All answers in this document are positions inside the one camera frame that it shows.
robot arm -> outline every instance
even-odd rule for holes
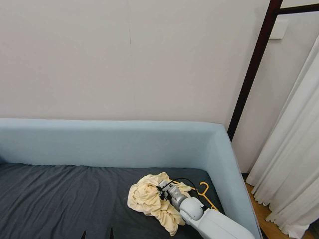
[[[162,181],[162,188],[168,182]],[[171,197],[172,205],[179,211],[184,221],[195,228],[204,239],[255,239],[243,226],[222,213],[206,208],[197,198],[188,198],[170,184],[163,188],[166,198]]]

white wall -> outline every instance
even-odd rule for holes
[[[289,0],[282,7],[318,1]],[[289,20],[282,40],[269,40],[232,145],[242,172],[249,172],[319,34],[319,12],[280,16]]]
[[[267,0],[1,0],[0,117],[228,127],[267,6]],[[243,172],[277,118],[317,22],[318,15],[296,17],[285,39],[267,47],[233,143]]]

dark wooden frame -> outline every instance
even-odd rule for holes
[[[260,33],[256,42],[256,46],[251,57],[248,70],[244,79],[244,83],[239,93],[239,97],[234,109],[233,116],[231,118],[228,127],[228,136],[230,140],[233,139],[239,119],[244,110],[250,89],[253,85],[254,79],[257,74],[258,67],[260,65],[261,59],[264,55],[271,31],[274,27],[276,18],[280,14],[292,14],[292,13],[302,13],[310,11],[319,11],[319,3],[310,4],[304,6],[286,7],[280,8],[283,0],[270,0],[266,16],[263,25],[260,29]]]

dark gray bed sheet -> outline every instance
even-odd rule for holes
[[[86,239],[108,239],[111,228],[114,239],[201,238],[188,225],[170,237],[154,217],[128,208],[130,186],[161,172],[189,178],[199,191],[199,182],[207,182],[208,198],[223,212],[208,174],[199,169],[2,164],[0,238],[80,239],[86,230]]]

crumpled towel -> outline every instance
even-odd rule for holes
[[[179,212],[170,204],[169,200],[160,199],[160,193],[156,186],[162,180],[170,181],[166,173],[159,175],[147,175],[131,186],[128,196],[129,208],[144,213],[146,216],[154,216],[160,224],[165,227],[171,236],[175,235],[178,225],[185,225]],[[190,197],[187,193],[191,187],[184,183],[178,183],[176,186],[180,192]]]

